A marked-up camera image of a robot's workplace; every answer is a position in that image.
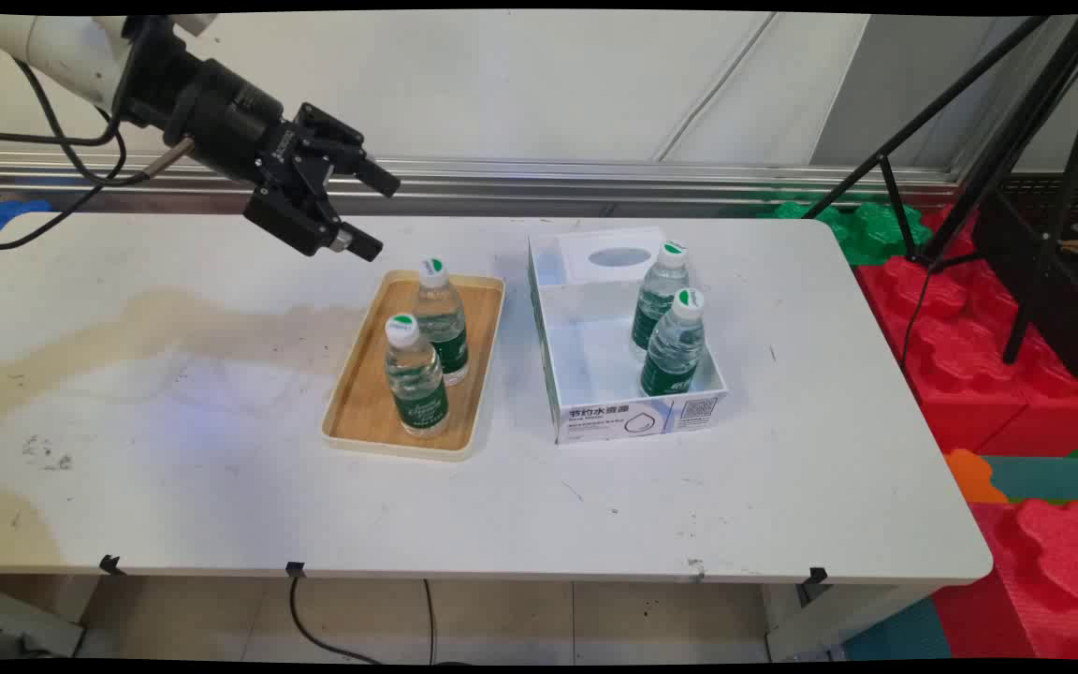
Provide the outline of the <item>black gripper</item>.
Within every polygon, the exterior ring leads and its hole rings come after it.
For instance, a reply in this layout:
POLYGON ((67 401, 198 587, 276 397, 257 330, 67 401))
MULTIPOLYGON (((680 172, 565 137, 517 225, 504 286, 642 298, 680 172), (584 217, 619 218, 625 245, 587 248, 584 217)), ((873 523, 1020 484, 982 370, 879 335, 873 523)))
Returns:
POLYGON ((329 249, 370 262, 381 256, 384 243, 341 218, 326 181, 305 184, 294 167, 299 145, 304 156, 324 159, 333 171, 392 198, 401 179, 368 155, 362 133, 307 102, 286 118, 281 101, 215 59, 175 57, 162 74, 164 145, 191 139, 189 156, 202 166, 257 185, 245 219, 300 255, 329 249), (284 185, 264 185, 268 178, 284 185))

